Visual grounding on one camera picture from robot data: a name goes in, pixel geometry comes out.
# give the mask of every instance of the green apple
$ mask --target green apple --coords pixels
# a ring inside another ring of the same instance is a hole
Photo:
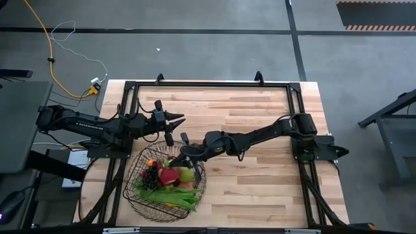
[[[180,167],[181,174],[179,175],[179,180],[182,183],[189,183],[195,180],[194,170],[186,167]]]

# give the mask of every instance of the black table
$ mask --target black table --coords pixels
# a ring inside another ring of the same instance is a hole
[[[416,89],[403,93],[397,100],[358,123],[361,128],[377,124],[384,146],[396,164],[399,179],[380,183],[381,189],[416,185],[416,177],[412,175],[407,162],[408,159],[416,159],[416,115],[394,114],[414,102]]]

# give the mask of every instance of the yellow fruit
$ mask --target yellow fruit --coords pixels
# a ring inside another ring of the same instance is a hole
[[[177,205],[172,204],[172,203],[165,203],[165,205],[169,206],[169,207],[177,207]]]
[[[148,167],[151,167],[155,161],[156,161],[155,159],[151,159],[151,160],[148,161],[148,163],[146,163],[146,165]]]

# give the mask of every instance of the orange striped tape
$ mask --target orange striped tape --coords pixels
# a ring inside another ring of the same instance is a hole
[[[401,3],[401,4],[405,4],[405,3],[416,3],[413,1],[338,1],[337,4],[340,3]]]
[[[345,29],[350,31],[415,31],[416,25],[348,25]]]

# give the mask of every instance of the white paper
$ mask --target white paper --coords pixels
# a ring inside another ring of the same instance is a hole
[[[79,168],[86,168],[88,165],[88,157],[86,157],[87,153],[88,151],[86,150],[71,151],[68,164],[77,165]],[[62,182],[62,188],[77,188],[80,186],[81,182],[72,179],[64,179]]]

